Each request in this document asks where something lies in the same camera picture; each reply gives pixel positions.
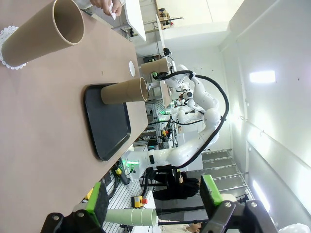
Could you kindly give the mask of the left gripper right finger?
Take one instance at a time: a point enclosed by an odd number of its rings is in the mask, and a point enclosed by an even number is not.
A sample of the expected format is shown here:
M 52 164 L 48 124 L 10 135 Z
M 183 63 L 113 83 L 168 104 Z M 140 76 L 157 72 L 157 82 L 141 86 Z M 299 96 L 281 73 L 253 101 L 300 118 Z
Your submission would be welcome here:
M 225 233 L 229 229 L 241 233 L 276 233 L 277 229 L 259 200 L 245 204 L 224 200 L 211 175 L 202 175 L 200 196 L 208 220 L 202 233 Z

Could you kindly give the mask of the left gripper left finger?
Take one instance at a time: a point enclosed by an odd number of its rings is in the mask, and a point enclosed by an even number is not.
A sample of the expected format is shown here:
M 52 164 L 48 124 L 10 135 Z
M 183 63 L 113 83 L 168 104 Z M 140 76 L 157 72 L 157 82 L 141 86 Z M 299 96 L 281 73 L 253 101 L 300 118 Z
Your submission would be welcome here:
M 42 233 L 104 233 L 103 223 L 107 214 L 108 194 L 103 182 L 95 183 L 86 203 L 68 216 L 61 213 L 47 215 Z

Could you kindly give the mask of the person's right hand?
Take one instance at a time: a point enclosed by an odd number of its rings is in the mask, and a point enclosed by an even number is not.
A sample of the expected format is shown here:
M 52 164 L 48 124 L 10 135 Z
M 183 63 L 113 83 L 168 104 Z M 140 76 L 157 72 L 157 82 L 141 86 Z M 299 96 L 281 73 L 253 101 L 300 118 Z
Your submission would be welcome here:
M 115 13 L 116 16 L 121 15 L 123 0 L 90 0 L 92 5 L 101 8 L 103 12 L 112 16 L 111 13 Z

